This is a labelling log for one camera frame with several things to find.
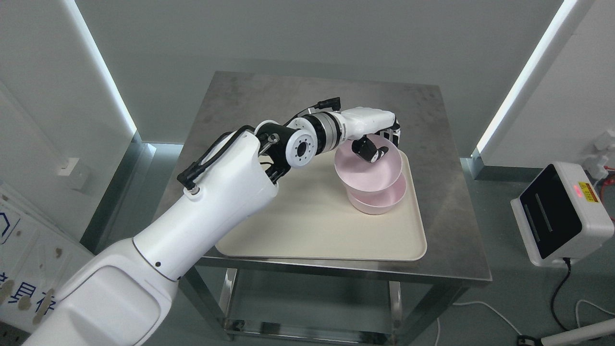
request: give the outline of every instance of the metal table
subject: metal table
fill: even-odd
[[[211,295],[193,267],[180,288],[217,334],[288,337],[335,344],[409,344],[472,286],[491,281],[478,225],[451,135],[440,89],[422,84],[341,81],[320,78],[217,72],[203,99],[156,215],[181,195],[175,176],[222,133],[265,119],[284,122],[315,101],[340,96],[342,109],[357,106],[394,112],[402,126],[399,148],[408,156],[427,253],[414,262],[356,260],[251,259],[227,257],[215,248],[196,266],[227,268],[221,296]],[[229,318],[240,269],[332,275],[389,282],[390,333],[314,329]],[[431,284],[427,294],[403,316],[400,282]]]

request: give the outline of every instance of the tray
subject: tray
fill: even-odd
[[[367,215],[346,197],[330,151],[282,177],[273,202],[233,228],[216,248],[230,257],[412,261],[427,251],[408,157],[408,191],[383,215]]]

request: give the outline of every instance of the floor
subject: floor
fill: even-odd
[[[157,147],[151,165],[142,180],[134,202],[126,204],[131,214],[141,215],[125,231],[115,231],[112,240],[131,236],[145,227],[154,214],[157,199],[175,165],[178,147]],[[493,282],[482,289],[470,289],[458,302],[482,300],[496,308],[523,334],[544,337],[561,332],[550,315],[550,297],[565,276],[564,269],[533,266],[525,253],[515,223],[510,200],[518,196],[527,183],[472,180],[466,182],[482,233]],[[607,190],[608,209],[615,214],[615,188]],[[587,299],[607,310],[615,310],[615,240],[608,241],[590,257],[576,264],[561,289],[556,311],[565,326],[575,325],[574,304]],[[219,294],[224,269],[199,270],[215,294]],[[266,320],[329,328],[352,328],[387,332],[389,318],[386,283],[372,280],[242,271],[239,276],[231,315],[245,320]],[[427,286],[404,284],[404,307],[409,309]],[[608,315],[581,305],[583,324],[595,323]],[[513,345],[516,332],[484,306],[451,307],[441,317],[438,345]],[[412,345],[434,345],[437,326],[427,328]],[[145,344],[154,345],[287,345],[287,340],[235,337],[233,342],[215,339],[195,309],[181,295],[173,308]],[[314,343],[296,343],[314,345]],[[581,345],[613,345],[608,336]]]

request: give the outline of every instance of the yellow label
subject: yellow label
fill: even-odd
[[[581,187],[581,191],[583,191],[583,195],[588,202],[598,203],[598,198],[593,192],[591,184],[589,184],[588,182],[579,182],[579,186]]]

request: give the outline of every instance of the white cable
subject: white cable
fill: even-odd
[[[435,335],[434,346],[438,346],[438,341],[440,340],[440,318],[436,318],[435,321],[438,322],[438,334]]]
[[[491,309],[491,311],[495,312],[498,314],[498,316],[500,316],[502,318],[502,320],[504,320],[506,323],[508,323],[508,325],[515,330],[515,332],[517,332],[517,334],[521,335],[521,332],[519,331],[519,329],[517,329],[517,327],[515,327],[506,317],[504,317],[501,313],[499,313],[495,308],[493,308],[492,306],[490,306],[489,304],[485,303],[485,302],[481,302],[481,301],[475,301],[475,302],[466,302],[466,303],[453,303],[453,305],[457,306],[457,307],[462,307],[465,305],[472,305],[472,304],[481,304],[484,305],[488,308]]]
[[[609,314],[609,315],[611,315],[611,316],[615,316],[615,313],[612,313],[612,312],[610,312],[610,311],[607,311],[607,310],[605,310],[605,309],[603,309],[603,308],[601,308],[601,307],[597,306],[596,304],[594,304],[594,303],[592,303],[592,302],[589,302],[589,301],[587,301],[587,300],[585,300],[585,299],[581,299],[581,300],[579,300],[579,301],[577,302],[577,304],[574,306],[574,317],[576,317],[576,319],[577,319],[577,327],[578,327],[578,328],[580,328],[580,327],[581,327],[581,321],[580,321],[580,319],[579,319],[579,304],[581,304],[581,303],[587,303],[587,304],[589,304],[589,305],[591,305],[591,306],[593,306],[593,307],[597,308],[598,310],[600,310],[600,311],[602,311],[602,312],[604,312],[604,313],[607,313],[607,314]]]

